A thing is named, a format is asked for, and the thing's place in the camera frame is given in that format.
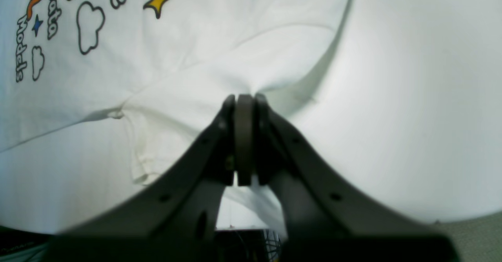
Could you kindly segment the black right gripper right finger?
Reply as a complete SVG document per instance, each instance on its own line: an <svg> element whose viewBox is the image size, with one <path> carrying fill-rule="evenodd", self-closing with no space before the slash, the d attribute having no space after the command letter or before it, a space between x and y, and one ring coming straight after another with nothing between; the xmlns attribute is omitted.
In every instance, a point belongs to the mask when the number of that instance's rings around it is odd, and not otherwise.
<svg viewBox="0 0 502 262"><path fill-rule="evenodd" d="M334 171L305 137L255 97L259 181L287 230L280 262L457 262L450 239L372 199Z"/></svg>

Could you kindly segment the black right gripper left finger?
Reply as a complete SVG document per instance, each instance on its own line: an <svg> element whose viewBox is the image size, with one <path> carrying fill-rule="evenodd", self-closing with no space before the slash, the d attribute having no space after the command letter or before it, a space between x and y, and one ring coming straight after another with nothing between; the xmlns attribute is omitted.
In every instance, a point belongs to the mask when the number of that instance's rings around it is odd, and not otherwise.
<svg viewBox="0 0 502 262"><path fill-rule="evenodd" d="M165 174L105 214L55 236L45 262L222 262L213 242L233 182L235 96Z"/></svg>

